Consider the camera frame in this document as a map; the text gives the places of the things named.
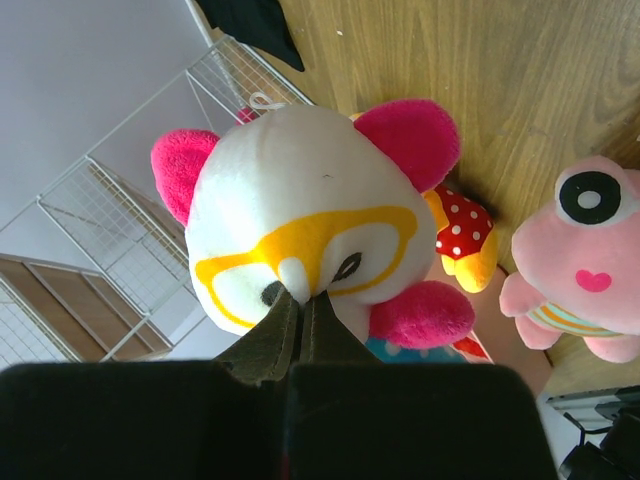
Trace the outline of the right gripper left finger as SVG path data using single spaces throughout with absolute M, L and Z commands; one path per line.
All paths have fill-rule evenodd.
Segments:
M 293 297 L 280 288 L 266 317 L 219 354 L 214 362 L 247 385 L 282 380 L 294 350 L 298 309 Z

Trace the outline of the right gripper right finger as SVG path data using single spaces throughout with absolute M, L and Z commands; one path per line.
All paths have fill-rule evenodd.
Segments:
M 376 364 L 379 360 L 336 316 L 326 292 L 300 310 L 299 362 Z

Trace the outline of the white panda plush yellow glasses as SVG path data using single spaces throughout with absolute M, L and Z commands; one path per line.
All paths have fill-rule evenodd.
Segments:
M 243 336 L 280 293 L 327 295 L 360 341 L 431 349 L 464 339 L 475 312 L 429 280 L 437 224 L 425 200 L 460 150 L 450 115 L 427 99 L 356 119 L 290 104 L 225 134 L 178 129 L 151 149 L 157 190 L 183 226 L 207 316 Z

